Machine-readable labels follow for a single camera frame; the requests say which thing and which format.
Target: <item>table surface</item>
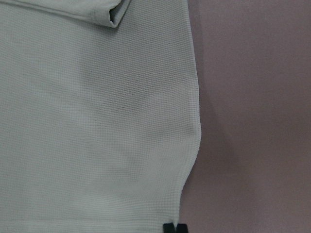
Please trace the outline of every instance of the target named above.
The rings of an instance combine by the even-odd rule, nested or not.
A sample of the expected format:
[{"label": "table surface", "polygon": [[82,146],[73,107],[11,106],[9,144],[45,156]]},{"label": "table surface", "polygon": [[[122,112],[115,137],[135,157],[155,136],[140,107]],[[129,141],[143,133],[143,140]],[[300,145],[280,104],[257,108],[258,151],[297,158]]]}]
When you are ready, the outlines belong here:
[{"label": "table surface", "polygon": [[189,0],[202,141],[190,233],[311,231],[311,1]]}]

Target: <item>white cloth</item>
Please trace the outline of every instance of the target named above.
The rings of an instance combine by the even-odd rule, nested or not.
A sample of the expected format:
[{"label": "white cloth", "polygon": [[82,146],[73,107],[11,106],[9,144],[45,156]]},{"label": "white cloth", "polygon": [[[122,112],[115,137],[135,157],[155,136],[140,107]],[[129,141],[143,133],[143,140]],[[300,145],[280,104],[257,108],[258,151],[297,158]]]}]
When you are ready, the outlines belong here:
[{"label": "white cloth", "polygon": [[132,0],[117,28],[13,2],[0,0],[0,232],[176,225],[201,137],[187,1]]}]

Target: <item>towel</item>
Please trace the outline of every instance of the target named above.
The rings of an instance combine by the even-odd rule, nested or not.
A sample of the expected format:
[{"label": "towel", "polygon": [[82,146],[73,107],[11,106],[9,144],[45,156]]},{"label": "towel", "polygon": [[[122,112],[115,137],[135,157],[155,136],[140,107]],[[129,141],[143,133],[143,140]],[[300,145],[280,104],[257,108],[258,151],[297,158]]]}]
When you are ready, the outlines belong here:
[{"label": "towel", "polygon": [[0,0],[0,232],[176,226],[201,138],[187,1],[124,1],[116,28],[88,13],[121,1],[19,2]]}]

